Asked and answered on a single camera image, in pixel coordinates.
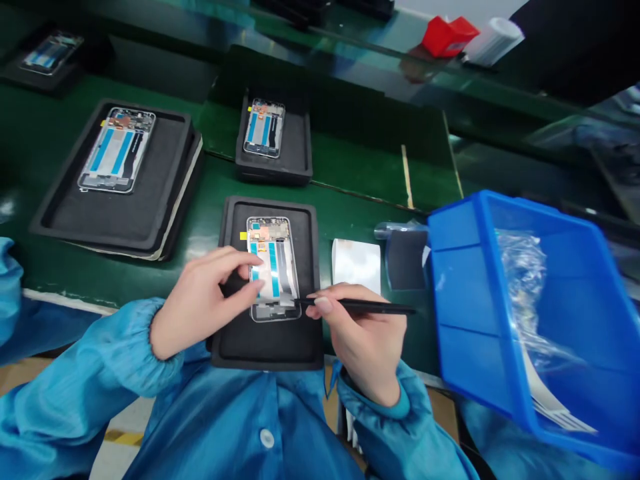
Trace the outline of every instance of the white button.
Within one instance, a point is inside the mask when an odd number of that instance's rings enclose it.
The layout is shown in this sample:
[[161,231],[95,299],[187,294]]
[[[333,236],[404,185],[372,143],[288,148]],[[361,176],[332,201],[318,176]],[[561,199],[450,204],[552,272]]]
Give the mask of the white button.
[[267,429],[260,430],[260,441],[265,446],[265,448],[272,448],[273,444],[275,443],[273,434]]

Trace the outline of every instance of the blue plastic bin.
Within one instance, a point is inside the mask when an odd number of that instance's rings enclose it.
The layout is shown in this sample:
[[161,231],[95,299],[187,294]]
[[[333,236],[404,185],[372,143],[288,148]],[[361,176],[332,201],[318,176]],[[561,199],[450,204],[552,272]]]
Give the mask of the blue plastic bin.
[[[602,232],[592,223],[490,191],[429,218],[442,376],[540,440],[606,468],[640,469],[640,322]],[[540,375],[598,434],[574,433],[533,409],[495,229],[530,231],[547,255],[538,333],[588,366]]]

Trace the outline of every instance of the red box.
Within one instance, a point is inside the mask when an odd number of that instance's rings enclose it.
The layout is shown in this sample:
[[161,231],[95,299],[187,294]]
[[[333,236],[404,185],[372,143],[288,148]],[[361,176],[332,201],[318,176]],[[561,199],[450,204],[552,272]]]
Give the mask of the red box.
[[422,45],[434,57],[455,57],[480,32],[464,17],[447,23],[441,17],[433,18],[428,26]]

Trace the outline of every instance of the elastic cuff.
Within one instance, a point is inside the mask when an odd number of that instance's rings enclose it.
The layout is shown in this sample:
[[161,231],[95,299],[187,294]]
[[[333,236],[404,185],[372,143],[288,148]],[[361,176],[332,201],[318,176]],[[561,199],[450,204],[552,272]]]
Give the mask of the elastic cuff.
[[184,352],[166,361],[153,354],[149,328],[164,300],[153,298],[131,302],[114,314],[122,328],[119,342],[105,349],[105,363],[122,386],[141,397],[154,397],[168,386],[182,368]]
[[409,402],[409,396],[407,395],[407,392],[405,391],[405,388],[402,386],[402,382],[400,382],[399,379],[398,385],[400,385],[400,400],[398,400],[398,403],[396,403],[392,407],[383,407],[382,405],[378,405],[376,402],[362,395],[362,392],[360,392],[360,390],[354,384],[346,369],[342,369],[341,377],[344,386],[350,390],[350,393],[352,393],[358,400],[360,400],[362,403],[364,403],[379,415],[390,418],[392,420],[402,420],[409,414],[411,403]]

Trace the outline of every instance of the yellow tape line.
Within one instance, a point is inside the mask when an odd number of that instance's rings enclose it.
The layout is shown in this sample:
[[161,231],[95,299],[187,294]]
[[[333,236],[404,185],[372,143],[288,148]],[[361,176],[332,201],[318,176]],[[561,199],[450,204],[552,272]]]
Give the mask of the yellow tape line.
[[144,433],[123,432],[122,430],[107,430],[105,433],[105,441],[117,443],[119,445],[130,445],[139,447],[142,445]]
[[405,171],[405,187],[407,188],[407,206],[413,208],[413,195],[411,194],[411,178],[409,176],[409,160],[407,159],[407,148],[400,145],[402,149],[402,166]]

